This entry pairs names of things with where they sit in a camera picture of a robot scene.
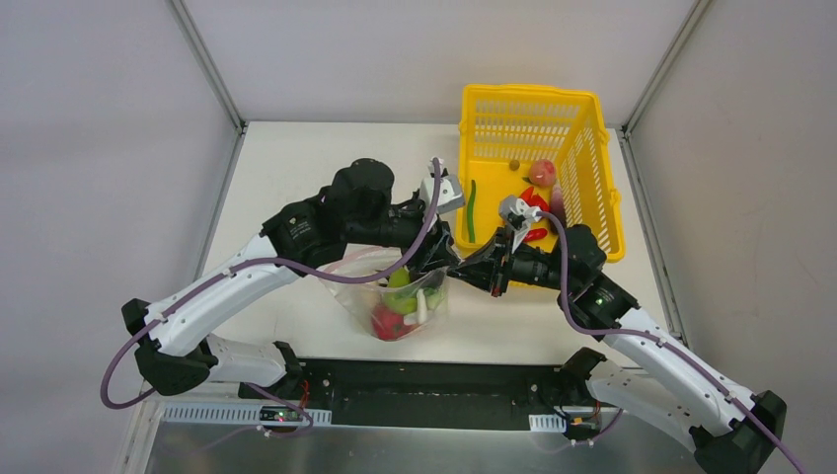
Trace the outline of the white toy radish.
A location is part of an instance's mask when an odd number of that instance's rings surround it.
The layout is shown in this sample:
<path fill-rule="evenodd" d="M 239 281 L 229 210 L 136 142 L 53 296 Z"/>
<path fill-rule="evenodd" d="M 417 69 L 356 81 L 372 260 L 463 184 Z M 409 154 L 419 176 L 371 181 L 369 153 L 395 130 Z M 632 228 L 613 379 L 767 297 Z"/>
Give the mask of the white toy radish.
<path fill-rule="evenodd" d="M 422 326 L 428 319 L 428 307 L 424 291 L 420 289 L 416 294 L 417 309 L 404 316 L 404 323 L 409 326 Z"/>
<path fill-rule="evenodd" d="M 433 280 L 422 289 L 426 307 L 429 311 L 436 311 L 447 297 L 447 286 L 444 278 Z"/>

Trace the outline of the green toy apple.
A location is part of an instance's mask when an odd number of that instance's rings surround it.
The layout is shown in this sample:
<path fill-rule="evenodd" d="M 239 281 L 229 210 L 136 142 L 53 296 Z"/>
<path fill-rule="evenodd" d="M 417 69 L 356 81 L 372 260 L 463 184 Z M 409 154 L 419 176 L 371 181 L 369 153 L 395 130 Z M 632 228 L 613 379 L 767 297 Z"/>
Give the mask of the green toy apple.
<path fill-rule="evenodd" d="M 382 293 L 384 305 L 402 315 L 417 309 L 416 290 L 410 287 L 410 272 L 400 268 L 389 275 L 386 290 Z"/>

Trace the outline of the clear pink zip top bag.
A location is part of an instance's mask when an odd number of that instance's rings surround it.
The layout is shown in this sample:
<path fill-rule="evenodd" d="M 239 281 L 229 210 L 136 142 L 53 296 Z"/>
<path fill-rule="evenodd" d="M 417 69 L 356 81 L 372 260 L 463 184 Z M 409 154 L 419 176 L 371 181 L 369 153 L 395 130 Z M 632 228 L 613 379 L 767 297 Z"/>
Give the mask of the clear pink zip top bag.
<path fill-rule="evenodd" d="M 323 268 L 327 274 L 364 277 L 391 267 L 401 257 L 397 249 L 367 247 Z M 449 316 L 449 284 L 444 269 L 414 276 L 405 267 L 373 282 L 347 284 L 324 279 L 323 286 L 353 317 L 356 326 L 385 342 L 409 337 Z"/>

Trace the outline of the red toy bell pepper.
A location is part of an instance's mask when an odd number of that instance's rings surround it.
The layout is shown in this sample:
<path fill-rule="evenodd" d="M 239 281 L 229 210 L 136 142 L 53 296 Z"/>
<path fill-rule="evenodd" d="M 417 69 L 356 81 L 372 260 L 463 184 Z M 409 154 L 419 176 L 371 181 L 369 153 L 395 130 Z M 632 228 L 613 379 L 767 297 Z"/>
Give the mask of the red toy bell pepper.
<path fill-rule="evenodd" d="M 396 341 L 408 335 L 415 327 L 406 324 L 404 316 L 378 304 L 372 311 L 372 330 L 374 335 L 382 341 Z"/>

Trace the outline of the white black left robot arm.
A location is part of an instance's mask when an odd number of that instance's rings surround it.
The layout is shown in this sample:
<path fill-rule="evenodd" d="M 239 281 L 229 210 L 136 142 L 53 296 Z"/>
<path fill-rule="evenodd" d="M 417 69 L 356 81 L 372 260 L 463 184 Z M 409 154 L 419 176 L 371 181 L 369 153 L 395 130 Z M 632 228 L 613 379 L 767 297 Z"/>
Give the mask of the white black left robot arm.
<path fill-rule="evenodd" d="M 338 170 L 314 196 L 286 205 L 233 257 L 160 301 L 132 299 L 121 312 L 137 368 L 160 395 L 206 382 L 252 384 L 293 397 L 301 373 L 287 346 L 220 338 L 216 329 L 266 294 L 305 276 L 323 277 L 349 245 L 397 249 L 397 269 L 424 275 L 457 262 L 443 215 L 465 203 L 461 185 L 438 159 L 413 195 L 393 202 L 395 177 L 361 158 Z"/>

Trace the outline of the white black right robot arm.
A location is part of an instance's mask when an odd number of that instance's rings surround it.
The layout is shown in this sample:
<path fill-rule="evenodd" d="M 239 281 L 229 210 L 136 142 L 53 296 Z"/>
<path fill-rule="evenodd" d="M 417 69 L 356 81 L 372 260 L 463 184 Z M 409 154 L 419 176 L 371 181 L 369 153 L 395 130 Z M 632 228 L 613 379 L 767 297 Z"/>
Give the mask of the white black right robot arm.
<path fill-rule="evenodd" d="M 585 225 L 560 231 L 549 253 L 525 244 L 513 249 L 509 232 L 499 229 L 448 273 L 493 296 L 512 282 L 557 290 L 574 330 L 641 370 L 628 373 L 583 348 L 561 370 L 569 402 L 594 399 L 629 412 L 678 441 L 707 473 L 756 473 L 775 450 L 797 464 L 782 441 L 785 401 L 770 390 L 755 393 L 701 360 L 604 274 L 604 261 Z"/>

